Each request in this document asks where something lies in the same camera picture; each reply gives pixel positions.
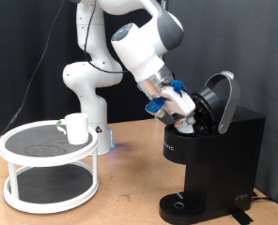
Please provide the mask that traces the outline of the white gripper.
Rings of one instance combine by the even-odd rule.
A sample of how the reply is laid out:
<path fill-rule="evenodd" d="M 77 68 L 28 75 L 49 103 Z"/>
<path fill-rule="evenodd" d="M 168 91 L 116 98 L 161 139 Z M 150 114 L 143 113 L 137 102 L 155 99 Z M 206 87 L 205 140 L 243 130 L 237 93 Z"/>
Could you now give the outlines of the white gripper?
<path fill-rule="evenodd" d="M 165 87 L 162 90 L 162 97 L 165 100 L 162 108 L 165 111 L 171 113 L 169 115 L 170 124 L 175 124 L 176 121 L 180 119 L 180 115 L 186 117 L 195 110 L 195 104 L 193 100 L 185 91 L 180 91 L 180 93 L 177 93 L 173 87 Z M 194 125 L 194 117 L 188 117 L 187 123 L 191 126 Z"/>

